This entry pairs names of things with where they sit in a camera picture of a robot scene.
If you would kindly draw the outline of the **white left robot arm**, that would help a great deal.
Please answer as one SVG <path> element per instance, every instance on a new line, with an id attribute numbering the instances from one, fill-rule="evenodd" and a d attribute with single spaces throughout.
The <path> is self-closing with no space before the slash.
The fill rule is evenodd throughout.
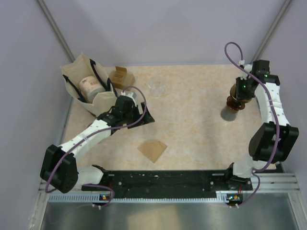
<path id="1" fill-rule="evenodd" d="M 115 104 L 100 114 L 90 126 L 71 140 L 46 149 L 40 177 L 55 190 L 67 193 L 75 187 L 93 184 L 98 190 L 107 188 L 109 179 L 100 166 L 78 168 L 77 162 L 102 140 L 122 128 L 134 128 L 155 120 L 141 103 L 143 112 L 131 94 L 121 95 Z"/>

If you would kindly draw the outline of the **amber glass coffee dripper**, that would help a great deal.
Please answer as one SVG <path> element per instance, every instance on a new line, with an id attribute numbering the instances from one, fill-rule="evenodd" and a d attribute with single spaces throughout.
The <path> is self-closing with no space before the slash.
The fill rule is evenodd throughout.
<path id="1" fill-rule="evenodd" d="M 247 103 L 241 103 L 236 100 L 233 100 L 230 95 L 228 96 L 226 100 L 226 106 L 236 111 L 243 110 L 245 108 L 245 104 Z"/>

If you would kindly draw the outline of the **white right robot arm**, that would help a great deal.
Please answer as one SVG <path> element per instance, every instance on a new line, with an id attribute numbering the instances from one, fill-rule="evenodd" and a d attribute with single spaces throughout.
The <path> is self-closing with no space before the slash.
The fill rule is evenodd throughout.
<path id="1" fill-rule="evenodd" d="M 249 142 L 248 154 L 226 170 L 224 184 L 231 190 L 245 183 L 253 171 L 259 171 L 267 163 L 285 161 L 299 135 L 298 128 L 291 126 L 285 116 L 280 80 L 270 73 L 269 64 L 268 60 L 257 60 L 252 64 L 240 60 L 244 74 L 236 79 L 226 101 L 225 110 L 237 115 L 247 103 L 256 99 L 262 120 Z"/>

